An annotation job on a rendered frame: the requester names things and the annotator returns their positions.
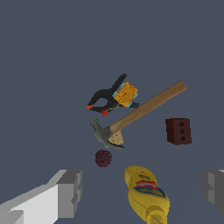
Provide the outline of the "yellow mustard bottle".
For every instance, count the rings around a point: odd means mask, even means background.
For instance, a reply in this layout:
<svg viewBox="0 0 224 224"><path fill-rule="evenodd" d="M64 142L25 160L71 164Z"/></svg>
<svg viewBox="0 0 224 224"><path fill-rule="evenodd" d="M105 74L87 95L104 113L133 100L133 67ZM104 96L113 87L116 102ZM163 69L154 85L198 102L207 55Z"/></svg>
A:
<svg viewBox="0 0 224 224"><path fill-rule="evenodd" d="M125 169L124 180L132 209L147 224L168 224L170 201L158 185L155 175L142 166L129 166Z"/></svg>

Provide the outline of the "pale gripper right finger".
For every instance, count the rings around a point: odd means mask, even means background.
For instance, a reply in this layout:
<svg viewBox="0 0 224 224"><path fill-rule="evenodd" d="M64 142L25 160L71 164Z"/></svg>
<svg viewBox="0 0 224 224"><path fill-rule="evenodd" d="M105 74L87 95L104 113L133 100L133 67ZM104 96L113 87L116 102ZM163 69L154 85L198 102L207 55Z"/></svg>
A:
<svg viewBox="0 0 224 224"><path fill-rule="evenodd" d="M202 171L200 178L203 196L224 214L224 170Z"/></svg>

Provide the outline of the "wooden handled claw hammer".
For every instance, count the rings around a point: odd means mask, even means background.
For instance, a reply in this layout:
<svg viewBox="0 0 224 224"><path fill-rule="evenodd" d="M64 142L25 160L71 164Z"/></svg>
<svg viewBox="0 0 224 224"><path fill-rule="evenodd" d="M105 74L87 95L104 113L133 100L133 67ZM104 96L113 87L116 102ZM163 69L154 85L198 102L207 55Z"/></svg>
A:
<svg viewBox="0 0 224 224"><path fill-rule="evenodd" d="M102 128L100 126L99 120L96 117L91 118L88 123L93 127L95 137L103 146L105 146L106 148L123 149L123 145L111 143L109 141L109 138L125 126L148 114L153 109L159 107L163 103L170 100L172 97L184 92L185 90L186 84L182 80L180 80L172 86L168 87L165 91L155 95L154 97L146 101L144 104L127 114L125 117L116 122L113 122L106 128Z"/></svg>

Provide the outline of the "black spring clamp red tips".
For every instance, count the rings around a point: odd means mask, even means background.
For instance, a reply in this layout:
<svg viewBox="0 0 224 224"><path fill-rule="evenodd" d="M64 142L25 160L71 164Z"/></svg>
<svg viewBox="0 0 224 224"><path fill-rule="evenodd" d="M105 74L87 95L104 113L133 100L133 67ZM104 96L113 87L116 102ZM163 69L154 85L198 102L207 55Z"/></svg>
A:
<svg viewBox="0 0 224 224"><path fill-rule="evenodd" d="M120 88L121 84L126 83L124 82L126 77L127 74L123 73L116 80L116 82L112 85L111 88L98 90L89 101L87 109L92 110L94 112L98 112L103 116L107 116L109 112L118 107L126 108L122 105L119 105L113 97L113 93ZM139 103L133 102L133 100L132 104L128 107L128 109L135 109L139 106Z"/></svg>

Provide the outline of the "tan cracker piece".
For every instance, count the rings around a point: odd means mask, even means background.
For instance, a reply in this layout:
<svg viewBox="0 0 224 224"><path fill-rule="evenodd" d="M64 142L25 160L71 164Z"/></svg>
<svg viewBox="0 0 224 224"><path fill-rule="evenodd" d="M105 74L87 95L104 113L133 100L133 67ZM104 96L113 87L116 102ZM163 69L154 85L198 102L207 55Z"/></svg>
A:
<svg viewBox="0 0 224 224"><path fill-rule="evenodd" d="M114 133L108 140L115 145L123 144L123 136L121 131Z"/></svg>

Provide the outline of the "yellow sponge with blue edge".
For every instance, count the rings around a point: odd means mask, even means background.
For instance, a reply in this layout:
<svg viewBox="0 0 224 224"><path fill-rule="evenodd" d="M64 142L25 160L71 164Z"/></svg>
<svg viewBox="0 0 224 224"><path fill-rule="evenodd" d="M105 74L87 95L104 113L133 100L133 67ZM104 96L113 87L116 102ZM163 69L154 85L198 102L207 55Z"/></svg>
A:
<svg viewBox="0 0 224 224"><path fill-rule="evenodd" d="M128 108L132 100L137 97L137 89L128 82L122 83L120 88L113 93L113 97L119 105Z"/></svg>

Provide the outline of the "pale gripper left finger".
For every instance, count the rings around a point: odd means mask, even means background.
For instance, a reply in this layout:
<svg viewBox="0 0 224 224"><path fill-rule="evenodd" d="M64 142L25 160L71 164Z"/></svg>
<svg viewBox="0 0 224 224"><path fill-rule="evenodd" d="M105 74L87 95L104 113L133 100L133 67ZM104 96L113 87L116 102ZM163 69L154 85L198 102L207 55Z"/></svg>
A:
<svg viewBox="0 0 224 224"><path fill-rule="evenodd" d="M54 224L73 218L82 195L82 171L59 170L45 185L0 205L0 224Z"/></svg>

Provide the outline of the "dark red brick with holes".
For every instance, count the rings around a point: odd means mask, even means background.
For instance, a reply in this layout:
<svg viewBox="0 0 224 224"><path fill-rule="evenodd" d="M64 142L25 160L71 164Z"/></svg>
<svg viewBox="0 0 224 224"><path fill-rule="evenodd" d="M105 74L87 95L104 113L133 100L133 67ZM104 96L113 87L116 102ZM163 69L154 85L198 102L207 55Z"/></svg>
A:
<svg viewBox="0 0 224 224"><path fill-rule="evenodd" d="M169 118L165 120L167 141L174 145L192 142L190 120L188 118Z"/></svg>

